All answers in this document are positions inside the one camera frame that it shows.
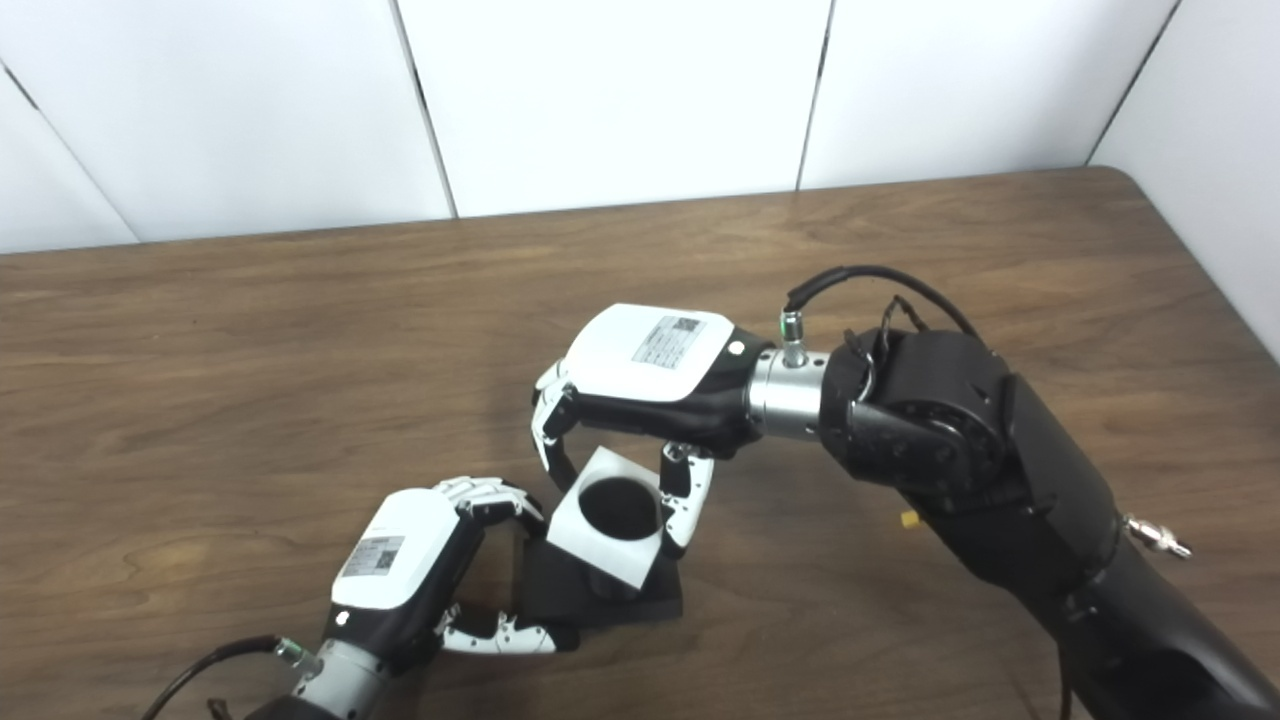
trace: white wall panel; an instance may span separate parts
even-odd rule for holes
[[[1174,0],[837,0],[801,186],[1083,164]]]
[[[384,0],[0,0],[0,56],[142,240],[448,215]]]
[[[136,242],[0,65],[0,252]]]
[[[1280,3],[1183,0],[1093,158],[1129,173],[1280,359]]]
[[[795,187],[827,0],[401,0],[458,213]]]

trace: black cable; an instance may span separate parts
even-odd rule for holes
[[[884,265],[841,265],[818,273],[817,275],[809,278],[808,281],[796,286],[791,292],[787,293],[787,304],[782,309],[783,313],[794,313],[804,307],[810,300],[813,300],[819,292],[827,290],[833,284],[842,283],[851,278],[881,278],[891,282],[896,282],[909,290],[915,291],[922,297],[929,302],[938,306],[940,310],[951,318],[951,322],[960,328],[965,334],[978,337],[978,331],[973,327],[973,323],[964,316],[945,295],[929,287],[924,281],[915,278],[904,273],[902,270],[895,270],[893,268],[886,268]]]
[[[1057,676],[1062,685],[1062,697],[1057,706],[1057,720],[1071,720],[1071,680],[1066,676],[1066,653],[1057,646]]]
[[[214,650],[214,652],[210,652],[209,655],[201,657],[195,664],[192,664],[191,667],[187,667],[186,670],[182,671],[180,675],[174,678],[173,682],[169,683],[169,687],[166,687],[164,692],[161,692],[160,696],[156,697],[156,701],[151,703],[151,707],[148,707],[147,711],[142,714],[142,720],[155,720],[155,717],[160,715],[160,711],[164,710],[165,703],[173,700],[173,696],[178,694],[178,691],[180,691],[183,685],[189,683],[191,679],[195,678],[196,675],[207,670],[211,665],[221,662],[228,657],[236,657],[237,655],[250,655],[253,652],[271,652],[279,643],[280,643],[279,635],[257,635],[253,638],[238,639],[236,642],[227,643]]]

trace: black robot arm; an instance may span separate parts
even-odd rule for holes
[[[851,477],[899,489],[965,568],[1027,607],[1096,719],[1280,717],[1275,687],[1125,536],[1189,550],[1121,516],[1034,389],[974,334],[849,334],[823,375],[818,430]]]

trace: wooden table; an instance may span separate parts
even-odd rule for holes
[[[390,491],[497,474],[554,503],[529,389],[613,301],[768,334],[835,264],[936,283],[1025,373],[1153,559],[1280,678],[1280,372],[1140,192],[1107,169],[17,255],[0,260],[0,714],[136,717],[221,642],[314,642]],[[878,322],[863,282],[817,346]],[[577,459],[605,436],[580,430]],[[654,461],[657,442],[611,436]],[[722,464],[681,569],[685,618],[576,655],[442,657],[384,717],[1048,717],[1050,642],[891,491],[814,446]],[[463,594],[508,597],[490,533]],[[169,717],[285,691],[270,659]]]

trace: label sticker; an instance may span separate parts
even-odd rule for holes
[[[675,370],[704,327],[707,323],[703,320],[667,315],[653,327],[631,361]]]
[[[358,578],[390,573],[392,564],[396,562],[396,555],[402,544],[404,544],[404,536],[360,541],[356,550],[351,552],[351,557],[347,559],[347,564],[342,566],[342,577]]]

